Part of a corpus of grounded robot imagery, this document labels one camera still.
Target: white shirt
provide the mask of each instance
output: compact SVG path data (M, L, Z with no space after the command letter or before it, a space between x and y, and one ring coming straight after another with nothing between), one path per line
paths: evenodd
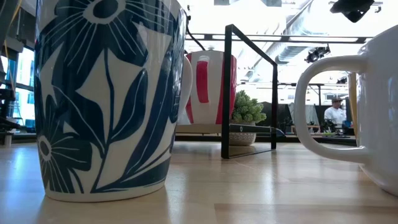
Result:
M335 109L334 107L325 110L324 119L330 119L334 124L343 124L343 121L347 120L344 111L340 108Z

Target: blue and white mug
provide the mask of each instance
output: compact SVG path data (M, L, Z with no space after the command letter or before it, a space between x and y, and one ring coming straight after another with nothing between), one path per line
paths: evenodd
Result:
M35 113L47 196L100 202L164 186L192 87L186 19L177 0L38 0Z

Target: floral pattern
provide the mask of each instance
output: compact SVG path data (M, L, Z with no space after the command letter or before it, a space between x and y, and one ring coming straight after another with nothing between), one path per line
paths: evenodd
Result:
M38 2L38 16L42 1ZM101 165L91 191L86 193L121 191L164 181L169 159L159 160L165 153L171 153L174 138L160 155L155 158L153 155L167 122L177 122L186 26L184 11L181 9L175 18L162 0L59 0L54 14L55 18L38 33L35 46L35 109L37 130L43 133L38 135L38 144L44 184L49 184L53 191L74 193L77 189L73 188L72 180L76 180L79 191L83 192L75 170L91 169L92 145L99 150ZM159 74L148 74L146 70L151 53L146 46L147 31L140 31L140 27L171 36ZM58 49L51 80L55 96L47 96L44 104L40 73ZM138 74L118 74L135 76L126 93L118 123L114 120L115 89L118 86L111 79L110 53L120 61L141 68ZM97 63L104 65L108 82L109 117L104 117L99 104L77 92ZM149 102L150 75L158 75L159 79ZM151 103L149 111L146 110L147 103ZM132 136L142 126L145 114L149 115L149 120L137 145L132 146L134 149L125 171L117 180L98 187L111 145ZM48 125L49 120L57 124L55 129ZM105 120L109 121L107 134ZM73 132L63 133L64 124ZM55 161L59 165L59 168L55 166L58 171L48 172L46 167L54 168Z

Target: red stripe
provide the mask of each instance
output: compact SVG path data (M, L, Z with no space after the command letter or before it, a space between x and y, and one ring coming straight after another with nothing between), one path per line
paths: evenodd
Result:
M188 60L191 62L192 60L192 54L188 54L187 55ZM191 124L193 124L193 114L192 114L192 106L191 106L191 96L189 97L188 103L187 103L187 107L185 108L185 110L187 111L187 116L189 119L189 122L191 122Z
M216 124L221 124L223 122L223 89L224 89L224 58L223 58L223 71L221 75L221 90L220 90L220 100L218 103L217 119ZM236 58L232 56L231 58L231 93L229 101L229 117L232 115L232 110L235 104L236 95Z
M207 67L208 62L199 61L197 63L197 92L200 103L209 103L207 90Z

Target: plant pot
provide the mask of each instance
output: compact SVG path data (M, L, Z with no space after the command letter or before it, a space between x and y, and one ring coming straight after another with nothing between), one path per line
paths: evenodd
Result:
M255 122L234 122L231 121L231 124L243 124L243 125L252 125L255 126ZM229 145L230 146L250 146L256 140L255 133L230 133L229 134Z

